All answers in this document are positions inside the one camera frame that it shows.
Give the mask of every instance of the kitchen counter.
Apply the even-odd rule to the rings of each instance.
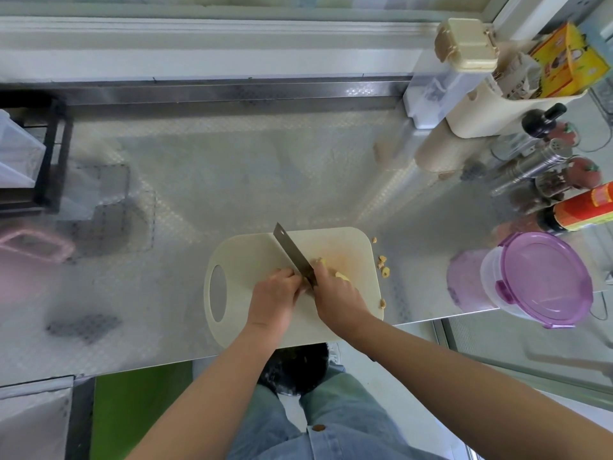
[[[69,108],[70,165],[99,182],[101,204],[89,221],[32,219],[77,250],[57,284],[2,316],[0,385],[217,355],[202,304],[208,259],[224,239],[277,221],[376,237],[390,324],[462,314],[446,289],[449,260],[488,247],[508,214],[479,185],[418,168],[428,133],[399,103]]]

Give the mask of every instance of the left hand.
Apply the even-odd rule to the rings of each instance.
[[[249,305],[245,329],[259,329],[275,347],[292,320],[296,300],[303,292],[302,276],[291,268],[277,270],[256,284]]]

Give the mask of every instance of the cutting board handle hole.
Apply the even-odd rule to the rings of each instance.
[[[220,323],[226,314],[226,274],[220,265],[217,265],[211,273],[211,286],[208,290],[208,299],[211,303],[213,319]]]

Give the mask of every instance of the hand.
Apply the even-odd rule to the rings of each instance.
[[[296,300],[303,292],[302,276],[291,268],[277,270],[253,289],[245,329],[258,329],[275,347],[292,320]]]
[[[315,262],[313,269],[317,278],[314,289],[317,314],[334,334],[346,339],[349,332],[372,315],[349,281],[332,276],[320,261]]]

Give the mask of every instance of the forearm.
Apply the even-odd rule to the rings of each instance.
[[[275,348],[265,332],[245,327],[157,420],[127,460],[225,458]]]
[[[612,448],[613,434],[545,395],[378,319],[345,339],[487,459],[602,458]]]

